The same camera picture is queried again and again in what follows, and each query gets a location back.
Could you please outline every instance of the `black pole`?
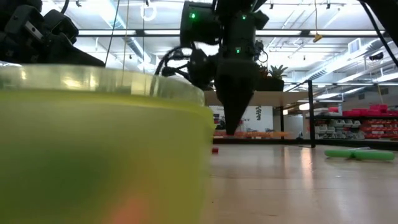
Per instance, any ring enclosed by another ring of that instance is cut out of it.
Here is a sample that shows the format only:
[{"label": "black pole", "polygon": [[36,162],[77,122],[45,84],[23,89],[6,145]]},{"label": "black pole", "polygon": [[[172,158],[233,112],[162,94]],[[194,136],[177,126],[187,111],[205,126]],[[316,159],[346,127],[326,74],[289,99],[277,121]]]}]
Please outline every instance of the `black pole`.
[{"label": "black pole", "polygon": [[280,131],[284,132],[285,131],[284,107],[280,106],[279,111],[280,111]]},{"label": "black pole", "polygon": [[311,148],[315,148],[315,119],[313,115],[312,80],[308,80],[308,103],[310,104],[310,141]]}]

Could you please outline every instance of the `yellow-green plastic container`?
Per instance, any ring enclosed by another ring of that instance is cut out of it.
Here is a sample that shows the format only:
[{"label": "yellow-green plastic container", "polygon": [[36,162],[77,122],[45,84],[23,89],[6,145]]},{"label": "yellow-green plastic container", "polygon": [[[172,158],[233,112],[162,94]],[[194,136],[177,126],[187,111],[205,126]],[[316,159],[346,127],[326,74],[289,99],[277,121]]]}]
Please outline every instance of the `yellow-green plastic container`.
[{"label": "yellow-green plastic container", "polygon": [[0,70],[0,223],[198,223],[203,92],[94,67]]}]

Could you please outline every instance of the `potted plant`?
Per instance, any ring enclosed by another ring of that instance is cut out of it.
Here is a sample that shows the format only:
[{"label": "potted plant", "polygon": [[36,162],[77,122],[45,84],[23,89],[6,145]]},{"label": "potted plant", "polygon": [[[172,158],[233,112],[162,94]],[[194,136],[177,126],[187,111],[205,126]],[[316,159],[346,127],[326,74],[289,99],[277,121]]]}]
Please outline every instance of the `potted plant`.
[{"label": "potted plant", "polygon": [[287,67],[281,65],[280,67],[272,66],[271,70],[268,71],[266,67],[260,66],[261,79],[256,88],[257,91],[283,91],[285,82],[283,81],[283,75]]}]

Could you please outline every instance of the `wooden floor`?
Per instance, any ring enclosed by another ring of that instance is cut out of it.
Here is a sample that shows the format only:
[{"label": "wooden floor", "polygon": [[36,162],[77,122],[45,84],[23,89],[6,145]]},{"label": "wooden floor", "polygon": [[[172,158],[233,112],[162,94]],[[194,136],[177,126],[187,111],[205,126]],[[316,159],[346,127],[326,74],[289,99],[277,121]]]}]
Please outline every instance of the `wooden floor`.
[{"label": "wooden floor", "polygon": [[327,159],[317,146],[219,146],[206,224],[398,223],[398,162]]}]

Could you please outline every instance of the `green foam pool noodle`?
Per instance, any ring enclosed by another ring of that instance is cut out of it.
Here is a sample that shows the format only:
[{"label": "green foam pool noodle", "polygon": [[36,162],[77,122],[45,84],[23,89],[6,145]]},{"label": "green foam pool noodle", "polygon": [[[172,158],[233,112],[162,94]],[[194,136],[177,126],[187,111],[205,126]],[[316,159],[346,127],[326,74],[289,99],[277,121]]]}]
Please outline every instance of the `green foam pool noodle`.
[{"label": "green foam pool noodle", "polygon": [[338,149],[338,150],[326,150],[325,156],[327,157],[342,157],[342,158],[352,158],[354,157],[353,150]]},{"label": "green foam pool noodle", "polygon": [[395,159],[395,154],[377,150],[357,150],[354,151],[354,157],[360,160],[392,161]]}]

